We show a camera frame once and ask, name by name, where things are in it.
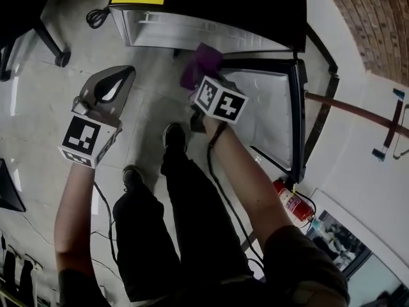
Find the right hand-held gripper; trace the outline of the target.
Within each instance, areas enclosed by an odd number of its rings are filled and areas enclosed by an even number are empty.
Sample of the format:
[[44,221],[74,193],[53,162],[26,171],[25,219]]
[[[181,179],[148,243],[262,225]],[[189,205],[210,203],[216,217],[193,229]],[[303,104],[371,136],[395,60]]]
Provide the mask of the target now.
[[199,74],[194,84],[195,91],[191,98],[193,114],[190,118],[192,132],[205,132],[205,116],[222,122],[237,123],[249,98],[233,81],[221,74],[217,74],[216,78]]

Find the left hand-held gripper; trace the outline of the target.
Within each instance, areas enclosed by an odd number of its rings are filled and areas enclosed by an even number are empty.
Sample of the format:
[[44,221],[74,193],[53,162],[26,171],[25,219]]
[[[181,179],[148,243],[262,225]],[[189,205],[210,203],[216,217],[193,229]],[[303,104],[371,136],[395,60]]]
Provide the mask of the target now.
[[110,67],[89,77],[73,99],[58,146],[68,161],[95,169],[122,131],[120,116],[134,83],[133,66]]

